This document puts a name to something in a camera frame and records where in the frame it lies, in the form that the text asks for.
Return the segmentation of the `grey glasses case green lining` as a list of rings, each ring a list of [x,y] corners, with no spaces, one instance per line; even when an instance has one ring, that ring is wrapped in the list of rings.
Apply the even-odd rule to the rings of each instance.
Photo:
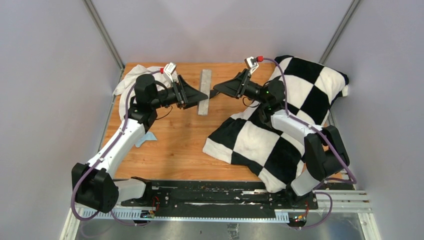
[[[203,69],[200,74],[199,91],[207,97],[197,104],[197,114],[199,116],[207,116],[209,111],[210,90],[212,82],[212,70]]]

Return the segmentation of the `light blue lens cloth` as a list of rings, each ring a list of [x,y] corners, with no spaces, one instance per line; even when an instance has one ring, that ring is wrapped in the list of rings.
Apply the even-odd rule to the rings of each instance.
[[[136,143],[135,143],[135,147],[136,148],[140,148],[145,142],[147,141],[157,141],[158,139],[156,138],[156,136],[154,135],[153,132],[148,131],[147,133],[145,133],[144,136],[142,136]]]

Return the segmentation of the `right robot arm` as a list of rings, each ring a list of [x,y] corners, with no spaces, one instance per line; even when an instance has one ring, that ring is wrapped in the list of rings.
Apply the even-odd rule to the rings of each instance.
[[[311,124],[290,113],[285,84],[273,79],[251,81],[244,69],[214,90],[258,103],[234,114],[206,139],[203,152],[229,164],[247,166],[270,193],[282,192],[286,204],[298,209],[333,174],[349,168],[350,159],[338,129]]]

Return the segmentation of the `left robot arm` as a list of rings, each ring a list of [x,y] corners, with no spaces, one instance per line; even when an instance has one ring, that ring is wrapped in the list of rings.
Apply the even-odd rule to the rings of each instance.
[[[133,97],[125,99],[124,119],[112,138],[87,163],[76,163],[71,170],[72,195],[70,208],[82,221],[76,210],[79,203],[95,210],[95,213],[109,213],[116,204],[134,199],[140,206],[149,206],[153,193],[147,189],[147,180],[132,177],[114,180],[115,173],[131,148],[158,120],[157,109],[176,105],[187,109],[197,105],[209,96],[190,86],[181,75],[171,80],[170,87],[155,80],[151,73],[138,76],[129,88]]]

